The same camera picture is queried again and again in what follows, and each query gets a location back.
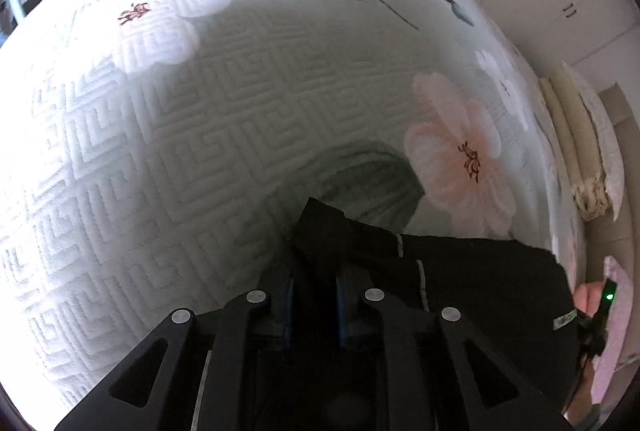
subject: white stripe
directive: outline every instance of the white stripe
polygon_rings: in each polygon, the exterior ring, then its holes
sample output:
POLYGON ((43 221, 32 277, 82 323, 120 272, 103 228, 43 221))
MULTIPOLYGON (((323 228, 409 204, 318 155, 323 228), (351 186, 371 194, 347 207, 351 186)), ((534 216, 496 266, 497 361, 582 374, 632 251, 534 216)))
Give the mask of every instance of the white stripe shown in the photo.
POLYGON ((416 259, 418 270, 420 271, 420 299, 422 299, 422 308, 425 312, 429 311, 429 303, 427 301, 427 279, 424 277, 424 267, 422 261, 416 259))
POLYGON ((404 257, 404 241, 402 241, 402 234, 396 234, 398 239, 398 257, 404 257))
POLYGON ((200 407, 202 406, 202 395, 204 395, 204 385, 207 381, 207 373, 209 372, 209 362, 211 361, 211 350, 207 351, 207 358, 204 361, 204 369, 200 378, 200 386, 198 387, 198 396, 196 397, 196 406, 193 409, 193 419, 191 420, 191 431, 198 430, 198 420, 200 419, 200 407))
POLYGON ((555 318, 554 331, 567 326, 567 324, 573 321, 577 316, 578 316, 578 309, 574 308, 568 314, 555 318))

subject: white pillow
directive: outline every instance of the white pillow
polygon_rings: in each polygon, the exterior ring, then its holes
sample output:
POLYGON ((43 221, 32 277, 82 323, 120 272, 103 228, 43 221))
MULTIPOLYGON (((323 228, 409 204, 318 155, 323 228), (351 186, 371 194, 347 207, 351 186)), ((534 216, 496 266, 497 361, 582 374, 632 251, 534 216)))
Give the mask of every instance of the white pillow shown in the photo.
POLYGON ((631 308, 634 304, 634 284, 619 263, 611 256, 604 261, 604 277, 609 277, 618 284, 616 297, 609 311, 607 331, 609 337, 602 356, 594 361, 595 376, 591 386, 591 398, 594 404, 602 402, 604 394, 617 370, 626 329, 629 326, 631 308))
POLYGON ((613 124, 604 104, 591 85, 574 68, 562 62, 562 69, 569 75, 576 90, 580 93, 584 107, 589 112, 591 122, 600 146, 600 158, 605 172, 604 187, 613 205, 613 220, 616 221, 622 206, 625 191, 625 167, 622 163, 620 146, 613 124))

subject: quilted bedspread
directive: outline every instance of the quilted bedspread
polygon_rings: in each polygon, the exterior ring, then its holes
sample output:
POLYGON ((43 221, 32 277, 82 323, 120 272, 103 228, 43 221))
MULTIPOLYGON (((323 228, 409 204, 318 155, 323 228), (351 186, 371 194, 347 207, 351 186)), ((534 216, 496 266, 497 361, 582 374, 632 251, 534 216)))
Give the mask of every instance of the quilted bedspread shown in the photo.
POLYGON ((0 382, 38 431, 248 289, 310 196, 580 279, 536 76, 472 0, 44 0, 0 68, 0 382))

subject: metal screw head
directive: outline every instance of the metal screw head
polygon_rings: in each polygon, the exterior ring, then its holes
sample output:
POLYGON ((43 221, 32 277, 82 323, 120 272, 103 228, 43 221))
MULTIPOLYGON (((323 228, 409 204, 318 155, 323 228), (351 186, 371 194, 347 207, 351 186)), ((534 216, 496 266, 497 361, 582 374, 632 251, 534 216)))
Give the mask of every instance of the metal screw head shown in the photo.
POLYGON ((369 301, 382 301, 385 298, 385 293, 380 288, 370 288, 364 292, 364 297, 369 301))
POLYGON ((442 318, 447 321, 451 321, 455 323, 460 319, 460 310, 457 308, 453 308, 453 306, 448 306, 442 309, 442 318))
POLYGON ((186 323, 189 319, 191 319, 191 313, 184 308, 176 310, 173 314, 171 314, 171 320, 177 325, 186 323))
POLYGON ((250 303, 262 303, 265 299, 267 299, 267 294, 262 290, 251 290, 251 292, 246 295, 246 300, 250 303))

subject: black cloth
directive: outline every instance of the black cloth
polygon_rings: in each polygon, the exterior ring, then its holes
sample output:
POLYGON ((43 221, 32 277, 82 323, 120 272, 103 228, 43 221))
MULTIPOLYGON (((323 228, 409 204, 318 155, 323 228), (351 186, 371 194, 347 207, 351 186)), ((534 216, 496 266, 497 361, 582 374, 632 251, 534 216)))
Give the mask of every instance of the black cloth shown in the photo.
POLYGON ((377 288, 422 309, 420 260, 429 310, 459 309, 562 409, 575 378, 579 341, 575 319, 554 330, 554 320, 570 313, 574 302, 566 274, 549 251, 518 241, 399 236, 348 220, 312 198, 292 247, 297 267, 302 262, 305 270, 319 271, 322 284, 312 289, 329 304, 334 286, 328 278, 339 263, 352 263, 369 271, 377 288))

